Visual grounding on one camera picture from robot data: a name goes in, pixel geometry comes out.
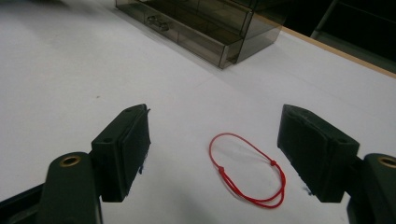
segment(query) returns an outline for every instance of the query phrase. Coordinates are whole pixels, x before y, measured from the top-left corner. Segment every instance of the red string bracelet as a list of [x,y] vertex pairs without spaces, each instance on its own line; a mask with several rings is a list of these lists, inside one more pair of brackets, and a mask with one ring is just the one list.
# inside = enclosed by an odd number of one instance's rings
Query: red string bracelet
[[[236,185],[235,183],[231,180],[231,178],[229,176],[227,176],[227,174],[225,173],[224,167],[218,165],[215,160],[213,159],[212,156],[212,145],[213,143],[216,141],[216,139],[218,139],[221,136],[224,135],[230,135],[233,137],[237,137],[240,140],[244,141],[245,143],[247,143],[248,145],[250,145],[251,147],[253,147],[254,149],[256,149],[256,151],[258,151],[260,154],[262,154],[269,162],[270,165],[275,167],[278,171],[279,171],[279,176],[280,176],[280,182],[281,182],[281,187],[280,189],[277,191],[277,193],[275,193],[272,197],[267,198],[267,199],[254,199],[254,198],[250,198],[247,195],[245,195]],[[221,175],[221,177],[223,178],[224,182],[227,184],[227,186],[238,196],[248,200],[251,203],[254,203],[256,205],[258,205],[259,207],[264,207],[264,208],[277,208],[279,207],[282,203],[283,203],[283,199],[285,197],[285,187],[286,187],[286,177],[285,174],[283,173],[282,169],[280,168],[280,166],[276,163],[276,161],[273,161],[271,158],[269,158],[267,155],[265,155],[263,152],[261,152],[258,148],[256,148],[255,146],[253,146],[251,143],[249,143],[248,140],[246,140],[245,138],[235,134],[235,133],[220,133],[218,135],[216,135],[212,141],[210,141],[209,144],[209,157],[210,160],[212,160],[213,164],[218,168],[219,173]],[[276,199],[278,196],[280,196],[280,199],[277,203],[275,204],[268,204],[271,203],[274,199]]]

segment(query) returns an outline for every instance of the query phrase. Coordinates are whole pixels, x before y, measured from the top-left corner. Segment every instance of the white table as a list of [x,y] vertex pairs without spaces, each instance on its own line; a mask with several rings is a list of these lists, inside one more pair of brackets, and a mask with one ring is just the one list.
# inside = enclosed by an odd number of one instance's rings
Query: white table
[[[89,152],[122,109],[141,103],[151,108],[145,170],[123,203],[102,203],[105,223],[348,223],[348,196],[341,204],[308,196],[276,147],[283,104],[356,139],[360,157],[396,156],[396,79],[293,35],[219,70],[110,0],[0,3],[0,201],[42,183],[57,157]],[[221,132],[241,134],[282,166],[279,208],[224,188],[207,154]],[[223,138],[215,150],[245,193],[265,197],[278,187],[245,145]]]

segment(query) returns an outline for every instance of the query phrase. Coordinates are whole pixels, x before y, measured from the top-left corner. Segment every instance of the black object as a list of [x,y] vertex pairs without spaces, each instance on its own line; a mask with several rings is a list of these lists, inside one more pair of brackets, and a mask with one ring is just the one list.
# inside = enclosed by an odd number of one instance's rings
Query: black object
[[123,110],[93,141],[49,166],[46,182],[0,203],[1,224],[102,223],[103,202],[122,202],[149,150],[146,105]]
[[359,143],[314,113],[284,105],[278,147],[314,195],[340,203],[347,192],[352,224],[396,223],[396,158],[357,157]]

